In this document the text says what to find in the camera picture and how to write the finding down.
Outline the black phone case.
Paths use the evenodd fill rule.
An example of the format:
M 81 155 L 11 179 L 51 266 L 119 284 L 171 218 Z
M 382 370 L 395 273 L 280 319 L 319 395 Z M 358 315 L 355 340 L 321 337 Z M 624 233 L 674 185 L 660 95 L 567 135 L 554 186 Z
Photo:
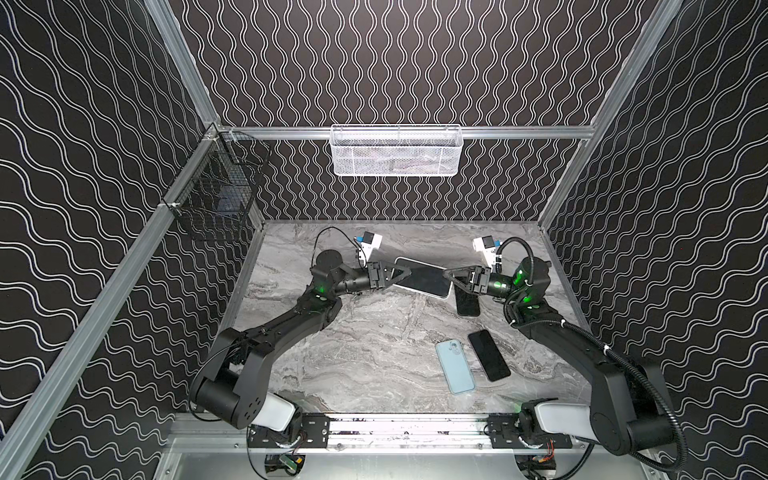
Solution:
M 478 297 L 474 294 L 465 292 L 459 287 L 454 288 L 455 306 L 457 315 L 460 317 L 476 318 L 481 314 Z

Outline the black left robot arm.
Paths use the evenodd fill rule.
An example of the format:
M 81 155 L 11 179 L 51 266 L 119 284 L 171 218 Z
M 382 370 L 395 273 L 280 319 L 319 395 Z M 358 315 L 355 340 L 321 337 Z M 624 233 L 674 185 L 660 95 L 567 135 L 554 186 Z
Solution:
M 250 426 L 284 432 L 298 408 L 269 392 L 275 361 L 304 338 L 328 327 L 342 307 L 342 297 L 387 289 L 411 275 L 391 262 L 347 265 L 336 250 L 321 252 L 310 268 L 312 279 L 294 306 L 262 326 L 227 328 L 188 391 L 188 401 L 240 430 Z

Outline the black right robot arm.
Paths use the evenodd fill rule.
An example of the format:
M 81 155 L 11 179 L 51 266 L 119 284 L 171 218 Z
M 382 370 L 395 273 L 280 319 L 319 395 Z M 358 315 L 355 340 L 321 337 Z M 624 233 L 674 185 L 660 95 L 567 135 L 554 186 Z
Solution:
M 684 458 L 685 436 L 659 367 L 627 358 L 550 306 L 545 298 L 551 283 L 548 262 L 526 258 L 510 275 L 479 265 L 448 269 L 444 275 L 467 294 L 500 301 L 512 328 L 553 351 L 591 386 L 586 405 L 556 399 L 524 403 L 519 429 L 525 441 L 567 435 L 617 456 L 635 457 L 674 445 L 677 457 Z

